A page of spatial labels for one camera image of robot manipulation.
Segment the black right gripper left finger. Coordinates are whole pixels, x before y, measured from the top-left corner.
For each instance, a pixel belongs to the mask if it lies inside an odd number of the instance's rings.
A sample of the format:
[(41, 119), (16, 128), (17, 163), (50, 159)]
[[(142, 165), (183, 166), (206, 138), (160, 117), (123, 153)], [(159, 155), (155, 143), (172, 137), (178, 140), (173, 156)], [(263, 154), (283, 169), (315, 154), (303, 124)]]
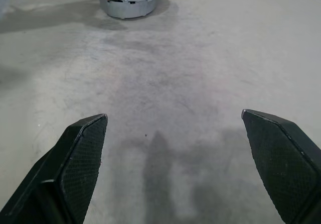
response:
[(83, 223), (98, 179), (107, 114), (68, 126), (1, 210), (1, 223)]

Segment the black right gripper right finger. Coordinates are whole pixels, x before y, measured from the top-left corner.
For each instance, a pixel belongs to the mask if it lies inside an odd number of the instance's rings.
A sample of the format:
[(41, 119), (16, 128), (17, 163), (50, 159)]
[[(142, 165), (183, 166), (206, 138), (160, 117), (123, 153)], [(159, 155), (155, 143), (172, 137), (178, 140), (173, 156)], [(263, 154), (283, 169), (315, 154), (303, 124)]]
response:
[(320, 148), (289, 120), (244, 109), (252, 156), (285, 223), (320, 223)]

